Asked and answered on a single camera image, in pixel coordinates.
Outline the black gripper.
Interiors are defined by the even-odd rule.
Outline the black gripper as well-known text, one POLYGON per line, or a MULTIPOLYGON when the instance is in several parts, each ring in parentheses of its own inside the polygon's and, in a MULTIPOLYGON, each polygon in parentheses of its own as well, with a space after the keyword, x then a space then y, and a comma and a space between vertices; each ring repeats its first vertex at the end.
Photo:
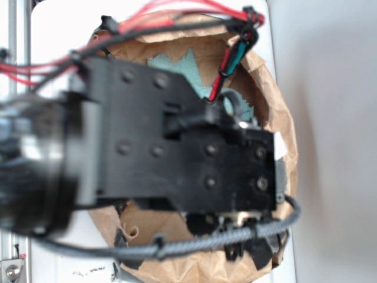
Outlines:
POLYGON ((234 92, 209 103, 181 74, 101 57, 88 66, 100 104, 98 203, 183 213, 205 235, 269 219, 283 202, 276 136, 242 120, 234 92))

